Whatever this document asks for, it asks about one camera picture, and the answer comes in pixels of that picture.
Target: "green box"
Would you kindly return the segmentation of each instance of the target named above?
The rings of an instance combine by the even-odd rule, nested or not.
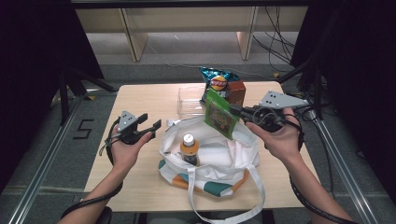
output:
[[[233,139],[233,128],[237,121],[238,117],[230,113],[230,104],[209,89],[205,100],[205,123],[225,137]]]

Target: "controller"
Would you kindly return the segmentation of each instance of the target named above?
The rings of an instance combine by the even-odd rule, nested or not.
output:
[[[148,128],[143,131],[138,131],[137,130],[137,125],[143,123],[148,119],[148,114],[143,114],[139,118],[137,118],[135,115],[129,113],[128,111],[122,111],[121,117],[120,117],[120,123],[119,127],[117,129],[117,136],[118,138],[125,144],[128,145],[133,145],[139,139],[148,132],[152,132],[152,135],[149,140],[155,138],[155,131],[157,131],[159,128],[161,128],[161,120],[159,119],[157,122],[155,122],[151,128]]]
[[[308,105],[308,102],[276,91],[268,91],[258,105],[253,107],[230,105],[230,113],[238,116],[245,123],[253,122],[265,131],[274,133],[286,123],[283,108],[298,105]]]
[[[260,105],[254,105],[253,107],[230,105],[230,112],[241,118],[245,123],[255,123],[270,133],[274,133],[283,127],[281,110],[273,110]]]

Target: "brown box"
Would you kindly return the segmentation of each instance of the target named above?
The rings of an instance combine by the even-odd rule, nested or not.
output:
[[[247,89],[243,81],[233,81],[227,84],[227,98],[228,103],[233,105],[243,105],[245,100],[245,93]]]

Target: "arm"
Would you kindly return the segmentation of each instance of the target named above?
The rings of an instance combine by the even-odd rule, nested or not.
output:
[[[117,132],[116,130],[117,126],[114,128],[113,134]],[[83,201],[103,196],[116,189],[128,175],[131,168],[136,164],[140,148],[147,143],[150,137],[151,133],[146,133],[134,145],[126,145],[121,141],[115,142],[115,140],[113,140],[114,143],[111,146],[114,160],[113,168]],[[109,200],[81,207],[66,215],[59,223],[95,223],[108,201]]]
[[[293,111],[291,108],[285,108],[284,113],[293,114]],[[298,124],[297,119],[292,116],[286,116],[286,119]],[[251,122],[247,122],[247,127],[265,142],[273,156],[283,162],[295,186],[311,204],[333,216],[352,220],[306,166],[297,147],[298,130],[296,128],[285,125],[276,133],[268,133]],[[310,212],[310,216],[313,223],[332,223],[313,212]]]

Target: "tabletop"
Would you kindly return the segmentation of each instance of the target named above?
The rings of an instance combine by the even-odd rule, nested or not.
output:
[[[103,146],[112,123],[121,115],[122,110],[137,117],[148,113],[148,120],[139,124],[139,131],[151,127],[158,119],[162,120],[163,126],[156,132],[156,138],[150,140],[140,150],[136,165],[124,180],[122,191],[110,200],[108,206],[113,211],[192,211],[187,191],[168,184],[160,175],[158,164],[162,159],[160,155],[162,135],[169,128],[166,121],[180,119],[177,113],[179,89],[197,87],[203,90],[204,86],[205,83],[189,83],[125,85],[120,88],[98,150]],[[282,92],[280,84],[274,81],[245,82],[245,86],[247,92],[244,106],[256,105],[269,90]],[[286,168],[264,149],[262,141],[259,143],[258,172],[266,192],[264,209],[302,207],[290,187]],[[301,153],[308,167],[318,177],[305,146],[302,147]],[[110,169],[111,163],[107,155],[101,157],[97,154],[84,191],[91,191]],[[252,178],[249,177],[232,196],[218,198],[205,192],[196,192],[194,203],[198,211],[248,210],[259,202],[259,195]]]

